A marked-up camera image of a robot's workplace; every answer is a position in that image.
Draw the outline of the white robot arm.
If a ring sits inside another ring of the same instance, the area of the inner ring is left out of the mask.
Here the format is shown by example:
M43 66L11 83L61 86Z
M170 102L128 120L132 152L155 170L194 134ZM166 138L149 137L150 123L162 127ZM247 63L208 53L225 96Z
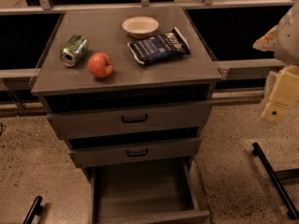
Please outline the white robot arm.
M273 51L285 66L278 73L270 73L266 84L265 105L261 120L278 123L299 101L299 1L281 18L278 25L256 40L253 47Z

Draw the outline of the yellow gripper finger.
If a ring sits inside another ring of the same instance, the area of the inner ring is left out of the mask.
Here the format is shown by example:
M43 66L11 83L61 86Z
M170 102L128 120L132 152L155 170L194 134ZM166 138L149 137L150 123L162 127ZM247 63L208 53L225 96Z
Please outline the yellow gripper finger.
M253 47L260 51L273 51L277 28L278 27L275 25L265 35L257 39L254 42Z
M271 71L266 79L261 120L278 123L299 102L299 66Z

